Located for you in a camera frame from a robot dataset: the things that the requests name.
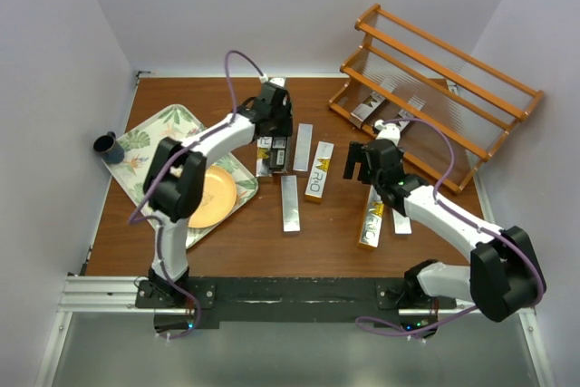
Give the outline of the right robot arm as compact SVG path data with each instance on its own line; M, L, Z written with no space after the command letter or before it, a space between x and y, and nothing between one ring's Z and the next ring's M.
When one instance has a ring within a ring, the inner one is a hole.
M494 322L539 303L546 280L528 233L473 216L426 179L406 172L402 158L391 140L352 142L343 176L372 186L385 206L429 228L469 262L449 266L429 259L412 267L403 278L404 300L416 308L435 297L470 301Z

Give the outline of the silver angled R&O box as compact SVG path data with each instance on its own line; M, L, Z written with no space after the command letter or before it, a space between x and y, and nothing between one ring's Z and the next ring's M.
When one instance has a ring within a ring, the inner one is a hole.
M360 129L372 116L372 114L384 104L385 101L386 99L383 95L377 92L371 92L350 113L349 121Z

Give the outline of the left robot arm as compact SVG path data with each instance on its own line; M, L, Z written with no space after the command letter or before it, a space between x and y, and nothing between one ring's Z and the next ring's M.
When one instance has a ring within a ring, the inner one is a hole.
M293 113L289 92L279 78L262 83L260 93L247 99L223 121L179 141L161 140L143 182L144 197L130 216L145 206L144 220L156 223L154 257L148 283L167 307L183 306L194 295L188 291L189 263L186 238L189 218L201 204L207 169L231 151L261 137L289 137Z

